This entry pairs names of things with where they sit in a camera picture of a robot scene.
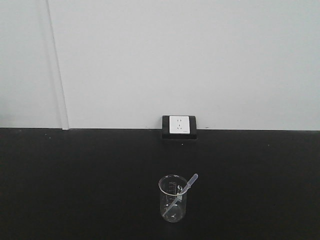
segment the electrical socket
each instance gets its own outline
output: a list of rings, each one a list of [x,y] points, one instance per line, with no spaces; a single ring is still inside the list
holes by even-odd
[[[189,116],[169,116],[170,134],[190,134]]]

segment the white wall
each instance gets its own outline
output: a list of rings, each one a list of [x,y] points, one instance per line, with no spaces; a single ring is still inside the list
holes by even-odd
[[[320,2],[49,0],[71,128],[320,129]]]
[[[46,6],[45,0],[0,0],[0,127],[63,127]]]

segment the black countertop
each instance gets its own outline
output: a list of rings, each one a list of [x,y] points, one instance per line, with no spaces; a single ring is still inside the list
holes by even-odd
[[[158,181],[198,180],[186,215]],[[1,240],[320,239],[320,132],[0,129]]]

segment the white socket faceplate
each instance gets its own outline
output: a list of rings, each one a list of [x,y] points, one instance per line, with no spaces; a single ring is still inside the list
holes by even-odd
[[[169,116],[170,134],[190,134],[189,116]]]

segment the beaker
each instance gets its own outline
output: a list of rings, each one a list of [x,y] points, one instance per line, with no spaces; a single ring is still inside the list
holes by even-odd
[[[164,220],[176,223],[185,216],[188,189],[183,191],[183,188],[186,184],[186,179],[173,174],[160,179],[160,214]]]

